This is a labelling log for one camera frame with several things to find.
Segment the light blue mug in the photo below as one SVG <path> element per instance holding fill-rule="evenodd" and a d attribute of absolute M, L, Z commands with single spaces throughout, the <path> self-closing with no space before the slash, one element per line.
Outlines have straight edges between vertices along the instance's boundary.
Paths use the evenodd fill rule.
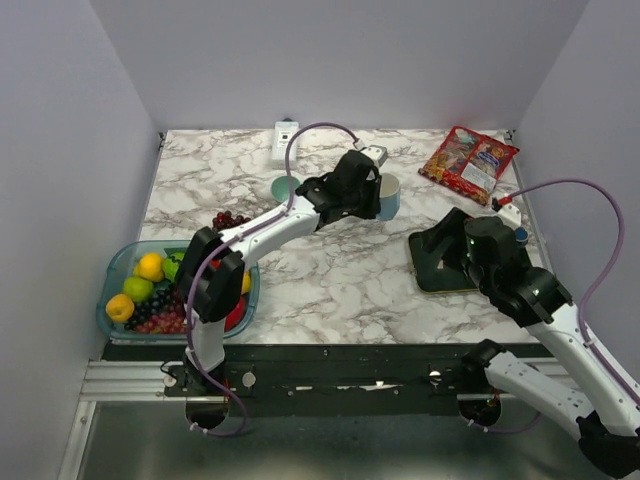
<path fill-rule="evenodd" d="M 383 173 L 379 192 L 380 212 L 376 215 L 379 221 L 392 220 L 400 208 L 400 181 L 390 174 Z"/>

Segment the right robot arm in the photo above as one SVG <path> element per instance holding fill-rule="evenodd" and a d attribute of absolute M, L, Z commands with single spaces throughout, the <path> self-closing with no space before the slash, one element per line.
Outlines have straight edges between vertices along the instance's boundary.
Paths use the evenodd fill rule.
<path fill-rule="evenodd" d="M 497 216 L 458 208 L 421 237 L 422 252 L 468 279 L 499 312 L 526 329 L 563 366 L 570 389 L 483 340 L 461 359 L 454 379 L 467 389 L 506 391 L 576 439 L 604 474 L 621 479 L 639 468 L 639 386 L 581 323 L 578 305 L 548 270 L 531 264 L 512 227 Z"/>

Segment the teal green mug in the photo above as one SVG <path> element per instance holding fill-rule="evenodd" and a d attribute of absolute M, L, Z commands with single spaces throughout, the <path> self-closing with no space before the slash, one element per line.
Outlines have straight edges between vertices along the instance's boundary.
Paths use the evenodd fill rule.
<path fill-rule="evenodd" d="M 272 182 L 270 192 L 276 202 L 287 204 L 290 196 L 290 187 L 296 190 L 300 185 L 301 182 L 296 177 L 280 176 Z"/>

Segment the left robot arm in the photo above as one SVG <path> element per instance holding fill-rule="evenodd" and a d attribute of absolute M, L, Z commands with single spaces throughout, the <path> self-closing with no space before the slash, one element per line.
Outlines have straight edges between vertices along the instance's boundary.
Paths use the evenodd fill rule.
<path fill-rule="evenodd" d="M 306 179 L 282 205 L 224 232 L 203 227 L 194 234 L 175 282 L 192 320 L 187 382 L 197 393 L 209 395 L 221 385 L 224 324 L 239 302 L 244 272 L 289 241 L 344 218 L 375 219 L 386 158 L 382 146 L 350 150 L 333 171 Z"/>

